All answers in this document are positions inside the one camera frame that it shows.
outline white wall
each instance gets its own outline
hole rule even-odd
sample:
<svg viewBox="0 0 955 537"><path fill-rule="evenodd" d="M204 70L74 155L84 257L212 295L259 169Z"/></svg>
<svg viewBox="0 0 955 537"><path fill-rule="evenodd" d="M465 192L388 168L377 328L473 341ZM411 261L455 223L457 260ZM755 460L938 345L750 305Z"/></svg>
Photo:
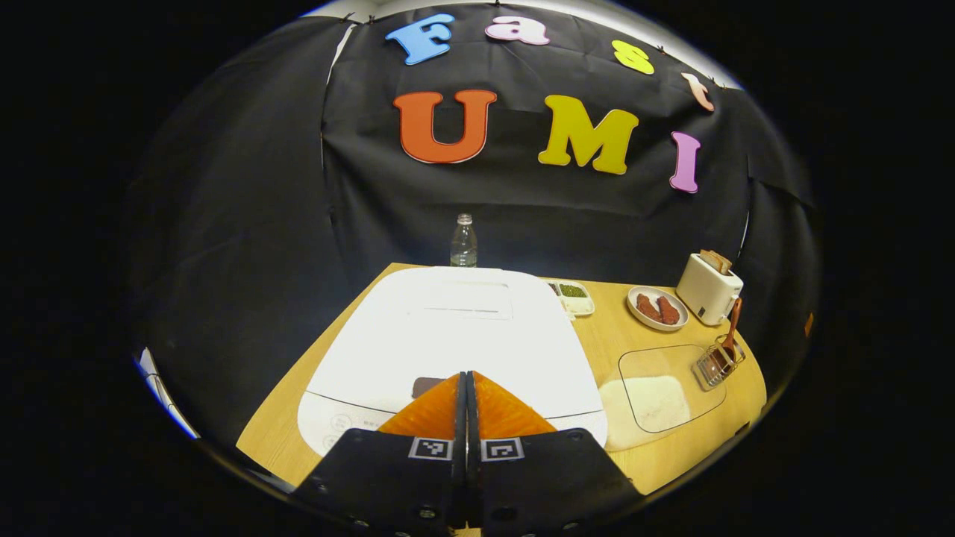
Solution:
<svg viewBox="0 0 955 537"><path fill-rule="evenodd" d="M474 3L478 2L474 0L337 0L303 16L344 17L354 11L351 20L364 22L372 14L383 17L427 6ZM487 4L488 0L479 3ZM663 45L667 54L690 65L700 73L711 76L717 84L741 89L739 82L711 58L695 50L672 32L623 6L605 0L506 0L506 3L560 11L632 35L654 47Z"/></svg>

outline meat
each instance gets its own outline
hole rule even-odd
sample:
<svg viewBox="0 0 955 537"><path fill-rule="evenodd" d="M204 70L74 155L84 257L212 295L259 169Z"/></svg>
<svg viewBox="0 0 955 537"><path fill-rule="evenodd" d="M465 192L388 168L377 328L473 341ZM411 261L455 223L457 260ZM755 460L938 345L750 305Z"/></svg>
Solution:
<svg viewBox="0 0 955 537"><path fill-rule="evenodd" d="M637 295L637 310L658 323L663 322L663 315L653 307L650 299L643 293Z"/></svg>
<svg viewBox="0 0 955 537"><path fill-rule="evenodd" d="M675 325L677 321L680 320L680 312L670 304L666 296L658 298L657 304L660 305L660 314L663 316L663 324Z"/></svg>
<svg viewBox="0 0 955 537"><path fill-rule="evenodd" d="M675 325L680 321L680 312L670 304L666 296L657 298L657 305L660 310L657 311L648 296L643 293L637 294L637 310L658 323L665 325Z"/></svg>

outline orange letter u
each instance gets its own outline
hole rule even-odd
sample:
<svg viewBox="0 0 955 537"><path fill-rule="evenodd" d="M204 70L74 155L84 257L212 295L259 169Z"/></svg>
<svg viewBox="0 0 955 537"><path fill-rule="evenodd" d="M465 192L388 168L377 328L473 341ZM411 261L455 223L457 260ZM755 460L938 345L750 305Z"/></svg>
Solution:
<svg viewBox="0 0 955 537"><path fill-rule="evenodd" d="M464 135L456 143L435 140L435 106L441 100L441 94L436 92L405 94L394 100L394 106L401 111L401 146L412 159L429 164L467 161L484 148L487 108L498 100L498 95L484 90L455 94L455 100L464 105Z"/></svg>

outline green food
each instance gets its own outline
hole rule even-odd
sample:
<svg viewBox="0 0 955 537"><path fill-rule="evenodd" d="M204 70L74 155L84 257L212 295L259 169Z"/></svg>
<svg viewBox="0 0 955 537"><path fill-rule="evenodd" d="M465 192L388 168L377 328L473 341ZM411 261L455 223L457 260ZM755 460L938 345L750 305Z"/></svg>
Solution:
<svg viewBox="0 0 955 537"><path fill-rule="evenodd" d="M586 298L587 295L584 293L584 290L574 286L568 286L566 284L561 284L561 292L563 296L578 296L581 298Z"/></svg>

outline pink letter i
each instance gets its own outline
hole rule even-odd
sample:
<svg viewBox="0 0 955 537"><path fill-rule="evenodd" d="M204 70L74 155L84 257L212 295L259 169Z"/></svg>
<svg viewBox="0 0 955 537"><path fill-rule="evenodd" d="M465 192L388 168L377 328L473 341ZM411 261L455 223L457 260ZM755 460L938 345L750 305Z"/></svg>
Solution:
<svg viewBox="0 0 955 537"><path fill-rule="evenodd" d="M696 186L696 150L700 142L683 133L670 133L676 141L676 172L669 178L669 185L690 194L698 190Z"/></svg>

